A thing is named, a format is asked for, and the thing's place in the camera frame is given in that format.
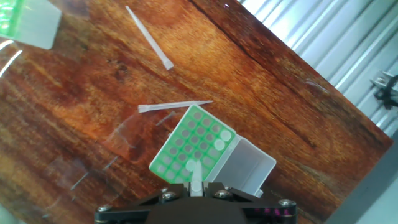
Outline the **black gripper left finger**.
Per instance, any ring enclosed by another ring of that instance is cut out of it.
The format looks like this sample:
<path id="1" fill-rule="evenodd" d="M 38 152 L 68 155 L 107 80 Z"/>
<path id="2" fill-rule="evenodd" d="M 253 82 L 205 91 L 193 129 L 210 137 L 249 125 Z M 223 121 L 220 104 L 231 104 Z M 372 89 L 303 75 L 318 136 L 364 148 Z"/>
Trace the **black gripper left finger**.
<path id="1" fill-rule="evenodd" d="M 125 206 L 110 204 L 97 208 L 94 214 L 95 224 L 145 223 L 150 212 L 157 205 L 165 205 L 184 196 L 188 196 L 188 182 L 170 184 L 153 194 Z"/>

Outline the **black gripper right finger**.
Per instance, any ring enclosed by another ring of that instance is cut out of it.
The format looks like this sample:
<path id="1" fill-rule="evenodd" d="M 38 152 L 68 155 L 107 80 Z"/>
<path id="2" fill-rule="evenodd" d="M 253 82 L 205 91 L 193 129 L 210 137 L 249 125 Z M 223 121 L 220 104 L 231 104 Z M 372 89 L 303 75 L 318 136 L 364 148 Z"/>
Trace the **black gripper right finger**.
<path id="1" fill-rule="evenodd" d="M 297 204 L 289 199 L 258 198 L 221 182 L 204 182 L 203 195 L 230 203 L 242 212 L 246 223 L 297 224 Z"/>

